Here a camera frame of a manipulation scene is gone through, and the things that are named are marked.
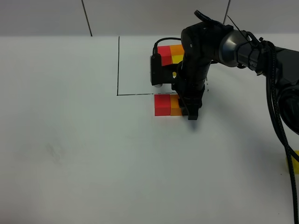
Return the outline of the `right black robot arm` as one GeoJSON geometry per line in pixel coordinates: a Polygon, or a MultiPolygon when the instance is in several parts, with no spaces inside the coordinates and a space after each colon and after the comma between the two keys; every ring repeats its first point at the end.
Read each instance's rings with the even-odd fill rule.
{"type": "MultiPolygon", "coordinates": [[[[200,23],[185,28],[181,33],[183,61],[172,89],[186,107],[188,119],[196,120],[202,106],[207,72],[212,63],[228,67],[249,68],[257,75],[269,76],[271,52],[269,42],[256,39],[248,31],[235,30],[231,25],[212,20],[196,10],[200,23]]],[[[284,123],[299,132],[299,53],[280,47],[274,48],[274,91],[278,112],[284,123]]]]}

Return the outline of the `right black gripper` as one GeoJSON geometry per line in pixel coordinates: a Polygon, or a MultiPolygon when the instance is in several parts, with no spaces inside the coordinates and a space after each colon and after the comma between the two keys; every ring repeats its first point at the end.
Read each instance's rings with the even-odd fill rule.
{"type": "Polygon", "coordinates": [[[198,119],[209,67],[210,60],[206,58],[184,58],[178,64],[177,76],[171,89],[181,97],[178,99],[179,108],[182,116],[188,116],[188,120],[198,119]]]}

